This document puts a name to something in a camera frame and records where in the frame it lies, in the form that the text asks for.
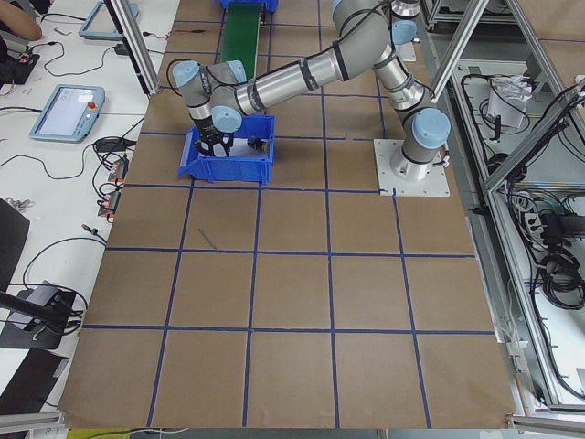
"person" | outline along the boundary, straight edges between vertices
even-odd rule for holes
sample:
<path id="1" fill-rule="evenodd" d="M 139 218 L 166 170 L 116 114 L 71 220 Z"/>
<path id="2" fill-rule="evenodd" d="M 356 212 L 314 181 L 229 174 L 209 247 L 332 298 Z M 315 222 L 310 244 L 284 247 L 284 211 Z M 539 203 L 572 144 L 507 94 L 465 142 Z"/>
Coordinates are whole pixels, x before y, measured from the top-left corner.
<path id="1" fill-rule="evenodd" d="M 10 32 L 27 41 L 41 39 L 43 32 L 40 26 L 16 5 L 16 3 L 11 4 L 6 0 L 0 0 L 0 30 Z M 8 58 L 8 47 L 0 37 L 0 62 L 4 62 Z"/>

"person's arm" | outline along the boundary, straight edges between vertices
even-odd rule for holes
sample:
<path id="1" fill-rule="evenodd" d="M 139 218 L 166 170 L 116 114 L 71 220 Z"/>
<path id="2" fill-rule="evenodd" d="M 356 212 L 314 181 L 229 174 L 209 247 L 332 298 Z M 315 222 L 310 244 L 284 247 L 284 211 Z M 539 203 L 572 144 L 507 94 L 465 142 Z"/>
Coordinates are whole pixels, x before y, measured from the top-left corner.
<path id="1" fill-rule="evenodd" d="M 28 41 L 40 39 L 43 32 L 35 20 L 6 0 L 0 0 L 0 21 L 17 37 Z"/>

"black device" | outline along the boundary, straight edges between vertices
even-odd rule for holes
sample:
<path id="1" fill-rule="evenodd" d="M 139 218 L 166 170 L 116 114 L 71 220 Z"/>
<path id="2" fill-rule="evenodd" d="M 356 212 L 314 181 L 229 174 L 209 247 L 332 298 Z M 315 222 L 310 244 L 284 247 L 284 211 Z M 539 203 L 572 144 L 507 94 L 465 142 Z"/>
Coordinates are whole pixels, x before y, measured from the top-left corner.
<path id="1" fill-rule="evenodd" d="M 4 62 L 0 62 L 0 84 L 22 85 L 26 83 L 39 58 L 40 56 L 37 54 L 25 54 L 18 59 L 8 57 Z"/>
<path id="2" fill-rule="evenodd" d="M 44 305 L 27 300 L 35 290 L 23 290 L 17 296 L 0 291 L 0 307 L 13 313 L 8 317 L 0 333 L 0 348 L 41 348 L 59 347 L 63 331 L 73 313 L 75 293 L 62 291 L 46 283 L 38 288 L 48 288 L 49 295 Z"/>
<path id="3" fill-rule="evenodd" d="M 46 350 L 30 349 L 0 396 L 0 415 L 38 413 L 68 360 Z M 24 439 L 27 434 L 0 434 L 0 439 Z"/>
<path id="4" fill-rule="evenodd" d="M 33 290 L 21 291 L 18 296 L 5 293 L 25 247 L 29 226 L 28 219 L 0 198 L 0 307 L 36 320 L 20 326 L 6 323 L 0 333 L 0 348 L 54 349 L 61 340 L 59 332 L 38 331 L 45 323 L 55 328 L 67 324 L 75 293 L 61 291 L 48 284 L 47 288 L 52 290 L 43 305 L 27 301 Z"/>
<path id="5" fill-rule="evenodd" d="M 585 236 L 585 217 L 543 213 L 540 220 L 545 226 L 543 242 L 548 246 L 568 244 L 567 239 L 581 239 Z"/>
<path id="6" fill-rule="evenodd" d="M 499 142 L 500 137 L 502 137 L 502 116 L 498 114 L 495 117 L 494 137 L 492 137 L 490 140 L 493 142 Z"/>
<path id="7" fill-rule="evenodd" d="M 0 291 L 6 291 L 12 280 L 29 225 L 28 219 L 0 198 Z"/>

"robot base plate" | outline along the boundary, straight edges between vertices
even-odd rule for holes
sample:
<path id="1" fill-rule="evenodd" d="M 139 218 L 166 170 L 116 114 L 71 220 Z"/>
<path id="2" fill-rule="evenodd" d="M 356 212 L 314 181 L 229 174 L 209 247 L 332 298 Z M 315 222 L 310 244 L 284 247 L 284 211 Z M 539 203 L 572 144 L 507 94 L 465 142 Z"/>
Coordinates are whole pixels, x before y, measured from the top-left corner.
<path id="1" fill-rule="evenodd" d="M 394 139 L 374 139 L 380 195 L 392 196 L 396 193 L 397 197 L 449 197 L 447 176 L 442 166 L 434 167 L 424 180 L 416 183 L 405 181 L 392 172 L 390 158 L 402 147 L 402 142 Z M 437 153 L 435 162 L 440 161 L 441 156 Z"/>
<path id="2" fill-rule="evenodd" d="M 414 44 L 412 42 L 396 46 L 396 51 L 404 62 L 415 62 L 417 60 L 417 52 L 414 51 Z"/>

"grid of blue lines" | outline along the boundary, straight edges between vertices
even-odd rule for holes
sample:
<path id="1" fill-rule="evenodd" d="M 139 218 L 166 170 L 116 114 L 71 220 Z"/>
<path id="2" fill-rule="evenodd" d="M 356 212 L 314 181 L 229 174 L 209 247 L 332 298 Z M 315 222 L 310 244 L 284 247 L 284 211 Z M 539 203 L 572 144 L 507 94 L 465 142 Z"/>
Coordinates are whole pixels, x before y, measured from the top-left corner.
<path id="1" fill-rule="evenodd" d="M 319 31 L 319 48 L 323 49 L 323 41 L 321 39 L 321 29 L 326 28 L 326 26 L 322 26 L 321 24 L 321 0 L 316 0 L 318 4 L 318 13 L 319 13 L 319 25 L 316 26 L 320 29 Z M 186 20 L 176 20 L 176 23 L 205 23 L 205 24 L 221 24 L 222 26 L 225 25 L 225 13 L 221 19 L 221 22 L 211 22 L 211 21 L 186 21 Z M 273 24 L 270 23 L 269 26 L 269 46 L 268 46 L 268 54 L 264 55 L 264 57 L 268 58 L 268 70 L 270 70 L 271 65 L 271 36 L 272 30 L 276 26 L 295 26 L 295 27 L 315 27 L 311 25 L 285 25 L 285 24 Z M 172 52 L 167 51 L 166 53 L 182 53 L 182 54 L 215 54 L 216 61 L 218 61 L 219 57 L 219 45 L 220 45 L 220 38 L 218 38 L 218 45 L 214 52 Z M 322 105 L 322 117 L 323 117 L 323 137 L 301 137 L 301 136 L 286 136 L 281 138 L 294 138 L 294 139 L 312 139 L 312 140 L 323 140 L 323 152 L 324 152 L 324 189 L 320 188 L 309 188 L 309 189 L 300 189 L 295 187 L 264 187 L 263 185 L 258 185 L 257 187 L 207 187 L 207 186 L 198 186 L 195 180 L 191 181 L 191 184 L 188 186 L 185 185 L 156 185 L 156 184 L 132 184 L 129 183 L 127 187 L 175 187 L 175 188 L 182 188 L 184 190 L 189 191 L 189 196 L 186 203 L 186 210 L 185 210 L 185 220 L 183 223 L 183 229 L 181 233 L 180 244 L 178 248 L 144 248 L 144 247 L 109 247 L 108 251 L 116 251 L 116 252 L 124 252 L 124 251 L 142 251 L 142 252 L 176 252 L 176 264 L 175 264 L 175 272 L 173 276 L 172 288 L 171 293 L 168 299 L 167 310 L 166 310 L 166 317 L 165 317 L 165 324 L 164 325 L 85 325 L 84 327 L 87 328 L 94 328 L 94 329 L 154 329 L 154 330 L 161 330 L 163 331 L 162 343 L 160 347 L 160 353 L 158 358 L 158 365 L 154 380 L 154 387 L 152 392 L 150 410 L 148 415 L 148 422 L 147 426 L 151 426 L 154 418 L 154 409 L 156 405 L 156 396 L 159 387 L 159 380 L 161 377 L 161 371 L 163 368 L 164 363 L 164 356 L 165 356 L 165 345 L 166 345 L 166 338 L 169 331 L 228 331 L 228 332 L 245 332 L 247 334 L 247 344 L 246 344 L 246 362 L 245 362 L 245 380 L 244 380 L 244 392 L 243 392 L 243 412 L 242 412 L 242 427 L 246 427 L 248 423 L 248 395 L 249 395 L 249 386 L 250 386 L 250 355 L 253 349 L 252 346 L 252 333 L 253 332 L 272 332 L 272 333 L 322 333 L 322 334 L 330 334 L 331 336 L 331 354 L 332 354 L 332 365 L 333 365 L 333 398 L 334 398 L 334 408 L 335 408 L 335 427 L 340 428 L 342 427 L 340 423 L 339 417 L 339 396 L 337 391 L 337 364 L 335 358 L 335 335 L 336 334 L 410 334 L 412 336 L 412 340 L 414 343 L 414 352 L 416 358 L 416 365 L 418 368 L 418 375 L 420 381 L 420 391 L 421 391 L 421 398 L 423 402 L 423 409 L 424 415 L 426 420 L 426 425 L 428 428 L 432 427 L 431 423 L 431 415 L 429 411 L 429 404 L 427 401 L 427 394 L 424 385 L 424 377 L 423 371 L 421 366 L 420 360 L 420 351 L 419 351 L 419 344 L 418 344 L 418 335 L 461 335 L 461 336 L 474 336 L 474 335 L 493 335 L 493 331 L 470 331 L 470 330 L 419 330 L 415 326 L 414 314 L 413 314 L 413 305 L 410 297 L 410 287 L 409 287 L 409 276 L 407 272 L 407 264 L 406 260 L 408 258 L 474 258 L 473 254 L 422 254 L 422 253 L 405 253 L 403 240 L 402 240 L 402 233 L 400 227 L 400 216 L 399 216 L 399 205 L 397 203 L 397 199 L 395 196 L 388 198 L 388 203 L 392 205 L 392 208 L 395 211 L 395 218 L 396 218 L 396 227 L 398 232 L 399 238 L 399 252 L 398 253 L 359 253 L 359 252 L 333 252 L 331 246 L 331 221 L 330 221 L 330 210 L 329 210 L 329 194 L 330 193 L 359 193 L 359 194 L 371 194 L 377 193 L 374 190 L 353 190 L 353 189 L 330 189 L 329 188 L 329 176 L 328 176 L 328 166 L 327 166 L 327 142 L 330 140 L 344 140 L 342 138 L 336 137 L 327 137 L 326 136 L 326 117 L 325 117 L 325 96 L 327 94 L 324 93 L 324 89 L 322 88 L 320 93 L 307 93 L 307 96 L 313 96 L 315 99 L 321 99 Z M 382 122 L 382 128 L 384 136 L 386 137 L 386 127 L 384 125 L 384 114 L 383 114 L 383 99 L 379 88 L 378 83 L 378 95 L 332 95 L 332 96 L 354 96 L 354 97 L 368 97 L 368 98 L 375 98 L 378 99 L 379 111 L 380 111 L 380 120 Z M 184 135 L 184 133 L 159 133 L 159 132 L 142 132 L 142 134 L 163 134 L 163 135 Z M 371 139 L 353 139 L 357 141 L 369 141 Z M 191 204 L 193 202 L 193 198 L 196 194 L 196 191 L 199 190 L 247 190 L 247 191 L 257 191 L 258 198 L 257 198 L 257 208 L 256 208 L 256 225 L 255 225 L 255 235 L 254 235 L 254 246 L 253 250 L 243 251 L 243 250 L 210 250 L 210 249 L 185 249 L 185 239 L 186 239 L 186 229 L 187 224 L 189 222 L 189 213 L 191 210 Z M 262 203 L 262 193 L 266 190 L 280 190 L 280 191 L 313 191 L 313 192 L 323 192 L 325 198 L 325 215 L 326 215 L 326 233 L 327 233 L 327 251 L 326 252 L 276 252 L 276 251 L 260 251 L 258 248 L 259 243 L 259 234 L 260 234 L 260 227 L 261 227 L 261 203 Z M 181 259 L 183 253 L 186 252 L 219 252 L 219 253 L 247 253 L 252 254 L 253 256 L 253 263 L 252 263 L 252 277 L 251 277 L 251 288 L 250 288 L 250 309 L 248 315 L 248 324 L 246 327 L 190 327 L 190 326 L 173 326 L 170 324 L 171 319 L 171 311 L 173 308 L 173 301 L 175 297 L 176 291 L 176 283 L 177 277 L 179 273 L 179 268 L 181 265 Z M 330 313 L 330 327 L 327 328 L 284 328 L 284 327 L 255 327 L 253 322 L 253 314 L 254 314 L 254 293 L 255 293 L 255 281 L 256 281 L 256 267 L 257 267 L 257 259 L 259 254 L 286 254 L 286 255 L 322 255 L 328 258 L 328 284 L 329 284 L 329 313 Z M 364 257 L 383 257 L 383 258 L 400 258 L 401 265 L 402 265 L 402 272 L 404 277 L 404 286 L 407 296 L 408 302 L 408 309 L 409 309 L 409 320 L 410 320 L 410 329 L 363 329 L 363 328 L 353 328 L 353 329 L 339 329 L 335 327 L 335 310 L 334 310 L 334 290 L 333 290 L 333 272 L 332 272 L 332 258 L 333 257 L 343 257 L 343 256 L 364 256 Z"/>

